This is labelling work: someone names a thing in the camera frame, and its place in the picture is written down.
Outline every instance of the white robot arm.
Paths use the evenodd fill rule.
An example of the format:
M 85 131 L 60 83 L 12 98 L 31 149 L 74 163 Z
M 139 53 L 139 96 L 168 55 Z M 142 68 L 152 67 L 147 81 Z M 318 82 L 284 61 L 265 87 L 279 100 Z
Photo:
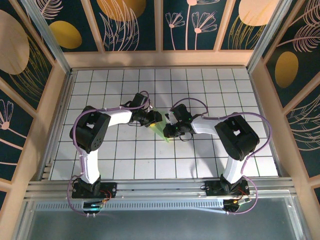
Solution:
M 137 93 L 130 105 L 124 107 L 136 107 L 142 105 L 146 97 Z M 83 112 L 94 110 L 87 106 Z M 218 135 L 228 153 L 228 160 L 220 180 L 207 181 L 207 190 L 213 194 L 234 195 L 238 188 L 248 190 L 247 181 L 242 179 L 241 169 L 245 157 L 252 153 L 259 143 L 259 137 L 241 116 L 229 117 L 226 120 L 215 120 L 202 115 L 192 116 L 185 105 L 180 104 L 172 108 L 166 114 L 169 123 L 166 124 L 163 135 L 167 138 L 175 138 L 191 134 Z M 141 108 L 135 110 L 117 109 L 106 113 L 94 111 L 81 117 L 75 128 L 77 145 L 83 150 L 81 177 L 73 184 L 72 198 L 104 198 L 101 193 L 101 177 L 98 169 L 98 150 L 105 137 L 108 127 L 116 124 L 126 124 L 138 121 L 148 127 L 150 124 L 161 122 L 162 115 L 157 111 L 145 111 Z
M 222 188 L 225 194 L 235 192 L 243 180 L 241 170 L 245 158 L 255 150 L 260 141 L 245 119 L 240 115 L 225 120 L 203 117 L 200 114 L 192 116 L 183 104 L 172 108 L 166 117 L 169 123 L 163 134 L 167 138 L 180 137 L 185 133 L 219 136 L 228 153 L 228 160 L 220 176 L 220 185 L 215 188 Z
M 73 182 L 72 198 L 100 198 L 101 177 L 98 169 L 98 151 L 105 138 L 108 127 L 137 121 L 141 126 L 162 121 L 162 115 L 154 110 L 145 110 L 148 98 L 137 93 L 132 101 L 119 108 L 104 111 L 86 106 L 75 126 L 70 131 L 70 138 L 80 151 L 82 173 Z

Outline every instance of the green object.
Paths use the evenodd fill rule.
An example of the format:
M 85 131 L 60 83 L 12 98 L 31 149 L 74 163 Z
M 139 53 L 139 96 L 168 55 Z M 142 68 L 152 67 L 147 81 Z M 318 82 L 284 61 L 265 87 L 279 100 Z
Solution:
M 153 130 L 156 134 L 158 134 L 163 140 L 169 143 L 169 139 L 164 136 L 164 129 L 167 124 L 165 112 L 162 112 L 162 111 L 158 111 L 158 112 L 161 113 L 162 121 L 157 122 L 155 125 L 150 126 L 149 128 Z

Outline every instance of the white grid mat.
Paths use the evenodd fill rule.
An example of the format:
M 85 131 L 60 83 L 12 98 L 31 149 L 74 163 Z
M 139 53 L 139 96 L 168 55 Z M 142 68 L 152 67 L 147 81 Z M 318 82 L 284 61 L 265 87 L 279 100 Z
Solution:
M 69 132 L 85 106 L 114 108 L 143 90 L 149 92 L 152 106 L 165 112 L 178 100 L 191 97 L 207 104 L 210 117 L 259 113 L 245 68 L 81 70 L 77 72 L 49 179 L 68 180 L 80 173 Z M 199 102 L 183 103 L 192 115 L 204 112 Z M 260 137 L 260 147 L 267 140 L 261 119 L 245 119 Z M 211 178 L 220 176 L 226 163 L 227 153 L 216 136 L 195 134 L 187 142 L 177 138 L 167 143 L 144 126 L 127 124 L 109 127 L 98 152 L 103 180 Z M 244 174 L 278 176 L 269 146 L 248 161 Z

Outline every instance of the dark blue wallpaper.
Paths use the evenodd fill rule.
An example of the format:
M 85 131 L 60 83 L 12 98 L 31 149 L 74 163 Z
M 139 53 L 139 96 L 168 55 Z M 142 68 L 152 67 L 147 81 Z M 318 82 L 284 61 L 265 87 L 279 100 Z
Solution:
M 0 90 L 1 179 L 12 180 L 32 121 L 32 116 Z
M 314 2 L 305 1 L 266 63 L 283 107 L 320 71 L 320 8 L 309 11 Z
M 236 0 L 229 20 L 221 50 L 253 50 L 265 28 L 244 24 L 239 16 L 241 0 Z
M 156 50 L 154 0 L 90 2 L 106 51 Z
M 286 118 L 309 177 L 320 174 L 320 85 Z
M 9 1 L 0 2 L 0 18 L 6 19 L 8 28 L 12 28 L 12 24 L 15 25 L 15 28 L 10 31 L 1 33 L 6 39 L 1 41 L 2 46 L 0 47 L 3 47 L 4 51 L 10 50 L 6 53 L 9 55 L 8 58 L 2 57 L 2 61 L 7 60 L 8 63 L 0 65 L 0 77 L 34 109 L 37 109 L 52 65 Z M 15 42 L 17 38 L 25 39 L 24 45 L 21 45 L 20 40 Z
M 63 52 L 98 51 L 80 0 L 55 0 L 47 6 L 40 2 L 36 4 Z
M 163 50 L 214 49 L 226 0 L 203 2 L 207 4 L 197 1 L 189 6 L 186 0 L 163 1 Z
M 318 202 L 320 204 L 320 187 L 315 188 L 314 193 L 316 195 L 316 199 L 318 199 Z
M 0 211 L 1 211 L 2 205 L 5 202 L 6 195 L 7 193 L 5 191 L 0 191 Z

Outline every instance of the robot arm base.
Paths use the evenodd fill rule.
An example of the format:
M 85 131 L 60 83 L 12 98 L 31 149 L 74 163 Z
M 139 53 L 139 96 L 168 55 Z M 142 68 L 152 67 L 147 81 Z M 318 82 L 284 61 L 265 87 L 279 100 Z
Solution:
M 231 184 L 224 178 L 223 175 L 221 175 L 220 180 L 205 181 L 202 189 L 205 190 L 205 193 L 208 197 L 241 196 L 241 191 L 243 191 L 247 195 L 250 194 L 247 180 L 245 180 L 244 178 L 240 178 L 237 182 Z
M 72 185 L 73 199 L 105 199 L 106 197 L 114 198 L 117 193 L 116 182 L 101 182 L 100 177 L 93 184 L 87 183 L 81 178 L 77 178 Z

